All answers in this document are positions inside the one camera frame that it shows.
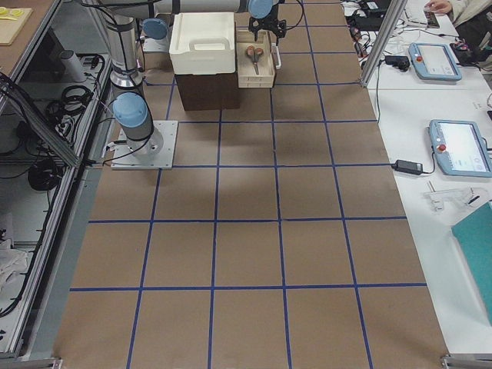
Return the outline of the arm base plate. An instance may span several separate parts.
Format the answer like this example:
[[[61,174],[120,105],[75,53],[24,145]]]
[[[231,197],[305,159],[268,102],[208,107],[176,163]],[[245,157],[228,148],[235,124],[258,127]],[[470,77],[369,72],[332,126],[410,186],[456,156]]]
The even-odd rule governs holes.
[[[167,35],[161,39],[144,37],[143,52],[144,53],[168,53],[170,47],[170,38]]]

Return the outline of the person's hand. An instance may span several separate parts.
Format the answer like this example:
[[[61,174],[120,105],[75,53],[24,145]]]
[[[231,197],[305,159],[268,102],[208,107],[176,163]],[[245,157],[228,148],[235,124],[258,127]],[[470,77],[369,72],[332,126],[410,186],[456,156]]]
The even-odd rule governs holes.
[[[453,5],[448,0],[431,0],[424,6],[424,9],[435,14],[446,15],[453,10]]]

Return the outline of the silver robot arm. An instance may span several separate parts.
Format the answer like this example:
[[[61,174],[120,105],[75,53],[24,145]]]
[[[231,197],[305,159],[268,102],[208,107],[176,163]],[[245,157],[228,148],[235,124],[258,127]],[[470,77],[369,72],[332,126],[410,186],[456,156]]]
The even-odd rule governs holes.
[[[154,154],[163,145],[143,95],[142,73],[136,52],[137,20],[157,20],[157,15],[181,13],[249,13],[248,29],[255,35],[262,29],[283,38],[286,21],[278,19],[280,1],[82,1],[81,5],[100,11],[105,20],[111,57],[110,74],[115,94],[113,113],[126,134],[132,155]]]

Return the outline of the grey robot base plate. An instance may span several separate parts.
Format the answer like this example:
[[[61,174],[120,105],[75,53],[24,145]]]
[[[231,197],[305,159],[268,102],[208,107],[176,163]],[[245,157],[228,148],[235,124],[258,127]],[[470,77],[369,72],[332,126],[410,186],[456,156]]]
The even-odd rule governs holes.
[[[118,170],[172,169],[178,133],[177,121],[154,121],[154,132],[148,142],[128,141],[123,129],[115,147],[111,167]]]

